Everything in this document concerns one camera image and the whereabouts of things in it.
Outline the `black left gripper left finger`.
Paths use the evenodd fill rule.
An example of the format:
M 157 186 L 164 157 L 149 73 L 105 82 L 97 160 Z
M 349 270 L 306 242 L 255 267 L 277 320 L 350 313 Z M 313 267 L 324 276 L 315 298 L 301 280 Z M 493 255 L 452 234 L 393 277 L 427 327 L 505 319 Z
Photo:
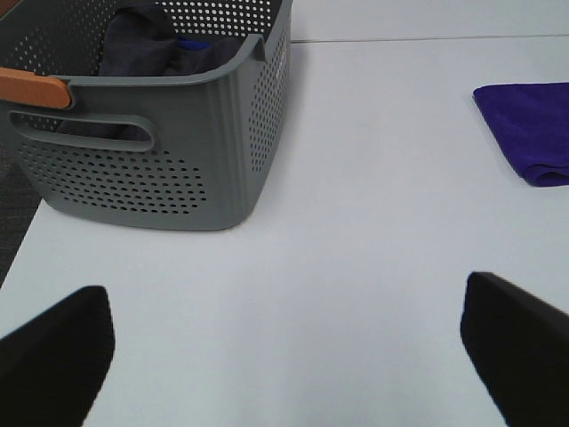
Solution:
M 85 286 L 1 340 L 1 424 L 81 426 L 116 338 L 108 293 Z

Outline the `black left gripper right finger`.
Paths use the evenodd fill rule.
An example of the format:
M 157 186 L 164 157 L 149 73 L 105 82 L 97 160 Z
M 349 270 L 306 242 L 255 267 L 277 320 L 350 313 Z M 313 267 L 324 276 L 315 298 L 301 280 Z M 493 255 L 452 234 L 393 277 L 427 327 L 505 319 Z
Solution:
M 473 272 L 460 334 L 505 424 L 568 424 L 566 313 L 491 272 Z

